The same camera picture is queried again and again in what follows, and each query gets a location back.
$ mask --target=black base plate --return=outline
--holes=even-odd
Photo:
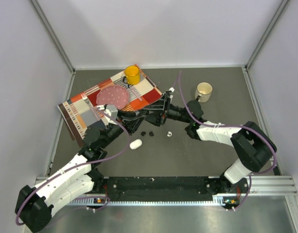
[[[104,178],[104,185],[111,201],[204,201],[212,200],[206,185],[214,180],[219,178],[109,177]],[[238,183],[242,193],[247,192],[245,184],[245,178]],[[236,193],[236,188],[228,193]]]

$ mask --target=yellow mug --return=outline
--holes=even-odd
[[[137,66],[129,66],[124,70],[128,84],[136,85],[140,82],[140,70]]]

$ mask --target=fork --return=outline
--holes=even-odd
[[[101,120],[96,109],[94,109],[94,106],[91,105],[87,95],[85,93],[81,94],[82,99],[85,101],[85,103],[89,106],[90,110],[92,111],[92,113],[94,113],[95,117],[97,118],[97,120]]]

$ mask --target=pink plate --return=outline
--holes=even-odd
[[[122,86],[112,85],[98,93],[96,103],[97,105],[113,104],[117,109],[122,109],[128,104],[128,101],[128,91]]]

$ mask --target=patterned cloth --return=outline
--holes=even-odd
[[[124,87],[129,93],[129,102],[122,111],[127,112],[141,109],[157,101],[161,97],[162,93],[160,90],[141,69],[140,76],[140,82],[137,85],[130,85],[128,88],[128,85],[123,82],[125,75],[122,71],[104,82],[84,91],[89,99],[90,106],[82,99],[82,93],[58,105],[72,139],[75,139],[79,146],[83,146],[83,138],[87,127],[93,124],[100,124],[92,111],[92,106],[95,109],[97,108],[96,100],[100,90],[110,85],[120,85]],[[105,120],[102,115],[99,116],[101,120]]]

